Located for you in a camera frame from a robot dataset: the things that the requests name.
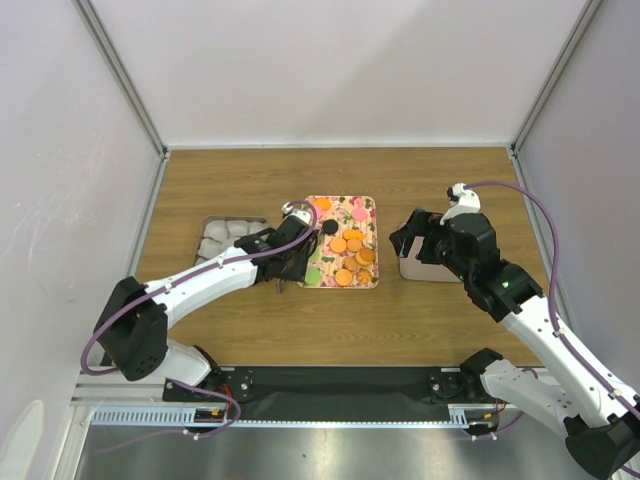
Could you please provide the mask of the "black cookie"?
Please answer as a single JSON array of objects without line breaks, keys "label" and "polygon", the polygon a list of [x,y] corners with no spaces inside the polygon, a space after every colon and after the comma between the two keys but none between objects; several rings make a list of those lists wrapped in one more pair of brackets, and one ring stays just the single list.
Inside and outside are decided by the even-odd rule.
[{"label": "black cookie", "polygon": [[325,220],[322,224],[322,231],[327,235],[335,235],[339,230],[339,224],[334,219]]}]

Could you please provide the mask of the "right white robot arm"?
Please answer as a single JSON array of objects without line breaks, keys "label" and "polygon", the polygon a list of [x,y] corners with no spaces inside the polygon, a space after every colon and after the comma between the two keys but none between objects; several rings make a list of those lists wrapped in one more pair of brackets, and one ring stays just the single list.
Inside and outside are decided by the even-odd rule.
[{"label": "right white robot arm", "polygon": [[519,265],[502,258],[497,235],[482,213],[446,219],[416,209],[390,237],[398,258],[443,267],[463,284],[472,303],[542,362],[554,384],[485,348],[464,363],[462,394],[513,404],[563,439],[575,462],[608,479],[639,452],[639,394],[614,375],[548,309],[548,297]]}]

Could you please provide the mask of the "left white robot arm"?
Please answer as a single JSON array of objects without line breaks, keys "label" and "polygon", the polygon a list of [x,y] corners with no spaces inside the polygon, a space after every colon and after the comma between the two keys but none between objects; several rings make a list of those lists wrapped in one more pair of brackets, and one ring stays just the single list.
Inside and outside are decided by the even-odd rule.
[{"label": "left white robot arm", "polygon": [[130,382],[157,374],[209,400],[220,388],[218,365],[202,348],[171,340],[170,330],[232,292],[303,280],[316,239],[315,221],[296,211],[278,228],[230,238],[217,256],[182,272],[147,283],[129,276],[114,287],[89,342],[99,344]]}]

